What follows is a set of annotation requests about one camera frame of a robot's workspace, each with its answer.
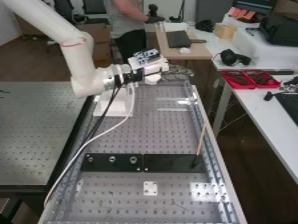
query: wall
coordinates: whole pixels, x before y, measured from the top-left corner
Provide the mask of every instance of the wall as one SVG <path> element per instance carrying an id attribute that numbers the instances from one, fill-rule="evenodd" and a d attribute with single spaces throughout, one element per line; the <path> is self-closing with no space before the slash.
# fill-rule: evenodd
<path id="1" fill-rule="evenodd" d="M 0 1 L 0 46 L 21 35 L 13 13 Z"/>

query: floor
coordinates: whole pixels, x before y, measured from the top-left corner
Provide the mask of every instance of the floor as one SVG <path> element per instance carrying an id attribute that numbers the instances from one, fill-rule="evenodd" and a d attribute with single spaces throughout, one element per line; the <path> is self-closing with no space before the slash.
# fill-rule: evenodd
<path id="1" fill-rule="evenodd" d="M 44 41 L 14 40 L 0 47 L 0 61 L 0 81 L 69 80 L 60 50 L 48 48 Z M 210 69 L 209 64 L 186 64 L 199 74 L 201 96 L 206 92 L 206 77 L 201 74 Z M 243 113 L 234 98 L 231 104 L 227 123 Z M 222 130 L 218 144 L 249 223 L 298 223 L 298 186 L 247 116 Z M 37 220 L 22 204 L 13 223 L 36 224 Z"/>

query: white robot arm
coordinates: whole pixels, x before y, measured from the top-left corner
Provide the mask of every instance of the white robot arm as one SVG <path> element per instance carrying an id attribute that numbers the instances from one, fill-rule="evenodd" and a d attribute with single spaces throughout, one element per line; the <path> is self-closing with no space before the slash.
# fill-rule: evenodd
<path id="1" fill-rule="evenodd" d="M 143 74 L 167 71 L 166 60 L 147 66 L 110 65 L 94 67 L 92 60 L 93 38 L 53 11 L 40 0 L 2 0 L 10 10 L 25 19 L 61 47 L 72 73 L 72 86 L 77 97 L 101 94 L 123 82 L 141 81 Z"/>

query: cardboard box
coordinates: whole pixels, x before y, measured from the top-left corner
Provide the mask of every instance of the cardboard box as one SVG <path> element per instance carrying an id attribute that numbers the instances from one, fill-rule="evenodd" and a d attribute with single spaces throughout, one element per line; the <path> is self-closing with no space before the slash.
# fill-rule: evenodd
<path id="1" fill-rule="evenodd" d="M 215 24 L 214 34 L 225 40 L 231 40 L 237 31 L 235 26 Z"/>

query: screw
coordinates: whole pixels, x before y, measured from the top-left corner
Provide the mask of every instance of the screw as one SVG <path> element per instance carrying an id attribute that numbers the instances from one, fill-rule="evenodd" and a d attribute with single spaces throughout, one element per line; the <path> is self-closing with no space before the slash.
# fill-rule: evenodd
<path id="1" fill-rule="evenodd" d="M 130 162 L 131 165 L 134 165 L 137 163 L 137 157 L 135 156 L 131 156 L 129 158 L 129 162 Z"/>
<path id="2" fill-rule="evenodd" d="M 115 162 L 115 157 L 114 156 L 110 156 L 109 157 L 109 162 L 113 164 Z"/>

